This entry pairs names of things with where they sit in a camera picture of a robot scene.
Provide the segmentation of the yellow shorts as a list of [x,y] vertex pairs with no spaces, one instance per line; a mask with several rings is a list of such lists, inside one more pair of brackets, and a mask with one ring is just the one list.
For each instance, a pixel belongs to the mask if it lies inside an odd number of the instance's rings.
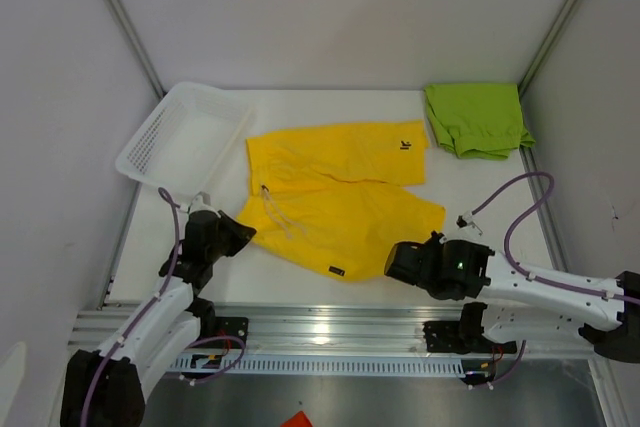
[[427,240],[444,206],[409,192],[426,181],[421,120],[342,123],[250,137],[248,199],[237,216],[254,243],[317,274],[366,281],[394,245]]

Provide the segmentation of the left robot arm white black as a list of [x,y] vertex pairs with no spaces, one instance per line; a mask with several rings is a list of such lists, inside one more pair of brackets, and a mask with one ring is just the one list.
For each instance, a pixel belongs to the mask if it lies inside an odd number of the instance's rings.
[[151,297],[98,347],[69,359],[61,425],[138,426],[150,394],[182,352],[213,345],[244,351],[246,336],[223,330],[214,304],[200,293],[214,264],[238,254],[255,234],[222,211],[195,211],[176,226]]

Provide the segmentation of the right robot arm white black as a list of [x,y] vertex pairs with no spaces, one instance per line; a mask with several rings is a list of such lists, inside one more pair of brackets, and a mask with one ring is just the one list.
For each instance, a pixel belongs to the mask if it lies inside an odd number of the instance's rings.
[[432,353],[513,354],[522,341],[589,345],[601,357],[639,361],[639,276],[582,277],[525,265],[466,234],[433,233],[424,243],[400,242],[386,276],[426,291],[435,300],[460,301],[455,321],[427,321]]

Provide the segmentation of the lime green shorts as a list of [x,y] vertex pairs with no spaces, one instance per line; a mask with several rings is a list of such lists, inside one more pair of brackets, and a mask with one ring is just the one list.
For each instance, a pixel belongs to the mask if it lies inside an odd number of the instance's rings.
[[506,160],[535,145],[515,84],[430,84],[424,93],[438,146],[459,159]]

